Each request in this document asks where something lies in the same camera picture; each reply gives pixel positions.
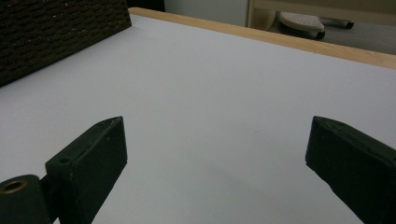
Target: wooden trim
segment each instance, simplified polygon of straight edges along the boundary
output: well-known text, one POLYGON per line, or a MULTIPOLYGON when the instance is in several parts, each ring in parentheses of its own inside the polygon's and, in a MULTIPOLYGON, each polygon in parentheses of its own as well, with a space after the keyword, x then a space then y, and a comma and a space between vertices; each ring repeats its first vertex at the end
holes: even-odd
POLYGON ((274 34, 242 26, 225 24, 216 21, 206 21, 192 17, 180 16, 176 14, 153 11, 138 7, 129 8, 129 12, 137 16, 148 17, 161 21, 170 21, 206 30, 216 31, 228 35, 238 35, 271 44, 310 51, 358 63, 368 63, 372 65, 396 69, 396 55, 390 55, 365 49, 354 49, 340 45, 318 42, 315 40, 274 34))

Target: wall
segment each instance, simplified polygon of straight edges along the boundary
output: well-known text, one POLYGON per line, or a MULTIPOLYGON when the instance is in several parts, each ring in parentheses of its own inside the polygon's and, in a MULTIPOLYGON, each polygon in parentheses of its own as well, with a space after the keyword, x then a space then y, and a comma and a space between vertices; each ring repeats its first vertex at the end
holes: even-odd
POLYGON ((165 0, 167 12, 245 26, 248 0, 165 0))

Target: black caster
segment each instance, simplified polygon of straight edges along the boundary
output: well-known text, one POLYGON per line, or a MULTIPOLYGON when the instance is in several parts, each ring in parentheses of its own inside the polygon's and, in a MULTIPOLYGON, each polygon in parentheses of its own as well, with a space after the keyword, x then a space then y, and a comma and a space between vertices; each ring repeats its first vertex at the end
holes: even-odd
POLYGON ((346 24, 346 29, 352 29, 352 27, 353 27, 353 25, 355 25, 355 22, 353 22, 353 21, 349 21, 347 24, 346 24))
POLYGON ((323 32, 319 32, 318 34, 317 34, 317 39, 323 39, 323 37, 326 35, 326 31, 323 31, 323 32))

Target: bolt hole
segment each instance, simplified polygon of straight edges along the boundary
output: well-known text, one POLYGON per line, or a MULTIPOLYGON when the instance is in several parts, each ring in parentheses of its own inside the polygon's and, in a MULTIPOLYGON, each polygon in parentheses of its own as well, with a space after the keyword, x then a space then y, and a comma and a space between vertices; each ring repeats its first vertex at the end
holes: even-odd
POLYGON ((24 180, 15 180, 10 183, 8 183, 5 187, 0 189, 0 193, 13 193, 16 192, 20 189, 23 189, 27 185, 27 182, 24 180))
POLYGON ((70 158, 68 158, 68 157, 61 158, 61 159, 59 160, 59 162, 62 163, 62 164, 68 163, 68 162, 70 162, 70 158))

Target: woven basket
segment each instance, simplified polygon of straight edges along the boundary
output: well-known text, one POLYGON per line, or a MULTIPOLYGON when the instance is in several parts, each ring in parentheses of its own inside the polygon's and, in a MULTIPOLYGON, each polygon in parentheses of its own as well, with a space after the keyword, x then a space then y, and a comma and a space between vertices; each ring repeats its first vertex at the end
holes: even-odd
POLYGON ((125 0, 2 0, 0 87, 130 26, 125 0))

